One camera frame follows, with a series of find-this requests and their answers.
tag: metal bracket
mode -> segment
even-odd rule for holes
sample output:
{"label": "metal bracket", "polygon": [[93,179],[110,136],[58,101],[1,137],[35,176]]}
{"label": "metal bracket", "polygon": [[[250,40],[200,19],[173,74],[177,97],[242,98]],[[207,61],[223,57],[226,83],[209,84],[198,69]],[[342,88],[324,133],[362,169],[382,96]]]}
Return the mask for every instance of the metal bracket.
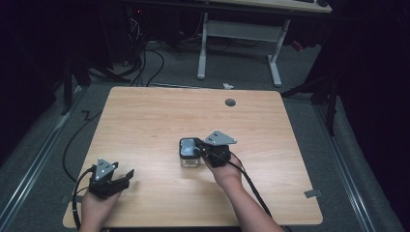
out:
{"label": "metal bracket", "polygon": [[109,173],[113,172],[117,166],[111,164],[104,159],[99,158],[97,160],[97,170],[96,170],[96,177],[95,181],[98,181],[108,175]]}
{"label": "metal bracket", "polygon": [[320,189],[312,189],[309,191],[304,192],[306,198],[311,198],[311,197],[321,197],[323,195],[322,190]]}
{"label": "metal bracket", "polygon": [[219,145],[228,145],[228,144],[236,144],[236,139],[220,132],[219,130],[215,130],[211,133],[208,137],[205,138],[204,143],[219,146]]}

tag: human arm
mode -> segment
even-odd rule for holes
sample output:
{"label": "human arm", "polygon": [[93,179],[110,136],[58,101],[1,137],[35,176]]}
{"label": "human arm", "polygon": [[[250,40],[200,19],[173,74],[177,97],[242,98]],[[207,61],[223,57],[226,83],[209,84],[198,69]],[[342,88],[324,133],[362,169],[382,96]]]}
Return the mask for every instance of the human arm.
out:
{"label": "human arm", "polygon": [[[241,166],[235,156],[232,156],[230,161],[237,166]],[[214,174],[217,184],[223,189],[231,202],[243,232],[282,231],[280,226],[266,214],[262,207],[244,189],[242,174],[238,169],[230,164],[213,168],[207,163],[207,166]]]}
{"label": "human arm", "polygon": [[107,199],[100,199],[87,191],[81,203],[81,227],[79,231],[100,232],[120,195],[121,191]]}

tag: small white paper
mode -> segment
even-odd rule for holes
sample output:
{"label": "small white paper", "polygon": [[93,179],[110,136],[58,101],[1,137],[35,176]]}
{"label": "small white paper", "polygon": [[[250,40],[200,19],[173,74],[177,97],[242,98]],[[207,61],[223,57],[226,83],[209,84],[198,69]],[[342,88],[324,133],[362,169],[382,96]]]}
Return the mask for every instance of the small white paper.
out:
{"label": "small white paper", "polygon": [[223,88],[224,89],[233,89],[233,85],[230,85],[228,83],[223,83]]}

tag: white table leg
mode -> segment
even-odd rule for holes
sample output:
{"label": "white table leg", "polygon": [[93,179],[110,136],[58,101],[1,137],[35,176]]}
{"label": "white table leg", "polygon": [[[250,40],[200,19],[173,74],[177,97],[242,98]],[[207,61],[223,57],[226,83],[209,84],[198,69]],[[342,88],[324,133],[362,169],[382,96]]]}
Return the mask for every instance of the white table leg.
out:
{"label": "white table leg", "polygon": [[199,55],[199,64],[198,64],[198,79],[205,78],[206,70],[206,41],[208,37],[208,13],[204,13],[204,23],[202,29],[202,47],[201,53]]}
{"label": "white table leg", "polygon": [[287,19],[284,21],[283,26],[278,36],[277,47],[275,48],[275,52],[273,55],[268,56],[268,62],[269,62],[269,67],[271,68],[272,79],[274,80],[274,85],[276,87],[281,86],[281,81],[280,81],[280,76],[279,76],[278,66],[277,66],[277,59],[278,59],[278,55],[280,52],[280,48],[283,44],[284,37],[286,36],[289,23],[290,23],[290,19]]}

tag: white desk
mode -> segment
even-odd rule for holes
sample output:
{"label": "white desk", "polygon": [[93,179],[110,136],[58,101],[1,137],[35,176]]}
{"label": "white desk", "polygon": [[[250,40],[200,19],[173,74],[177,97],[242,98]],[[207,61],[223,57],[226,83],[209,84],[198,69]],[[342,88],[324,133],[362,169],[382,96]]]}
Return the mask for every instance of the white desk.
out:
{"label": "white desk", "polygon": [[[217,3],[240,4],[255,7],[275,8],[287,11],[303,11],[311,13],[330,13],[332,9],[328,7],[320,7],[316,2],[305,3],[294,0],[211,0]],[[271,68],[272,79],[274,85],[281,86],[280,76],[278,73],[277,59],[280,48],[283,44],[284,37],[289,26],[290,20],[286,19],[281,27],[263,26],[246,23],[236,23],[227,21],[209,20],[208,14],[204,14],[203,31],[202,31],[202,47],[199,55],[198,79],[205,78],[206,58],[207,58],[207,39],[209,36],[226,37],[233,39],[254,40],[263,42],[276,43],[275,49],[271,55],[268,55],[268,64]]]}

